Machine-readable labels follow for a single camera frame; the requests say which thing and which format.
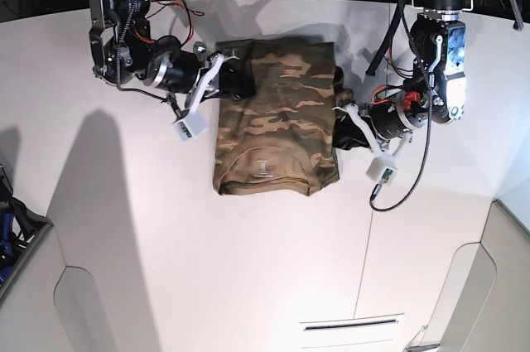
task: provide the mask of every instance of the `camouflage t-shirt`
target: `camouflage t-shirt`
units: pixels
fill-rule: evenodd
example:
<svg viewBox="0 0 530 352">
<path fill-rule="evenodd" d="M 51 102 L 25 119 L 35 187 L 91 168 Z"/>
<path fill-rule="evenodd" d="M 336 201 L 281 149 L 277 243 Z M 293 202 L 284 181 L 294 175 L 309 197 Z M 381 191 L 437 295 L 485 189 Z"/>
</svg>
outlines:
<svg viewBox="0 0 530 352">
<path fill-rule="evenodd" d="M 332 147 L 333 43 L 232 41 L 256 86 L 249 100 L 220 103 L 214 188 L 222 195 L 289 189 L 311 195 L 339 180 Z"/>
</svg>

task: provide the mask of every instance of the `white table surface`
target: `white table surface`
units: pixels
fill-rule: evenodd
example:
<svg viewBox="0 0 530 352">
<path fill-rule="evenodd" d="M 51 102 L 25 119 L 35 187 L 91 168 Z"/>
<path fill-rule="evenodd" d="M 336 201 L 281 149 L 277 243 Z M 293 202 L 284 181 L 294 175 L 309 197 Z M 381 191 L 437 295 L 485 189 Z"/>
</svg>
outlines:
<svg viewBox="0 0 530 352">
<path fill-rule="evenodd" d="M 385 65 L 365 79 L 365 56 L 377 50 L 393 6 L 190 6 L 206 13 L 195 19 L 195 38 L 206 43 L 309 34 L 337 41 L 346 83 L 360 94 L 385 82 Z M 184 14 L 174 19 L 171 11 L 153 18 L 154 36 L 172 24 L 185 36 Z M 465 117 L 434 126 L 416 194 L 373 220 L 366 150 L 340 152 L 340 182 L 311 198 L 290 191 L 218 196 L 218 104 L 201 105 L 210 129 L 182 143 L 168 107 L 92 76 L 88 10 L 0 25 L 0 149 L 16 168 L 17 197 L 54 222 L 65 262 L 94 276 L 120 350 L 296 350 L 300 321 L 404 313 L 393 346 L 400 350 L 428 323 L 454 252 L 480 239 L 530 124 L 530 31 L 475 15 L 464 21 Z M 395 59 L 410 67 L 404 32 L 394 46 Z M 415 135 L 380 205 L 412 184 L 424 136 Z"/>
</svg>

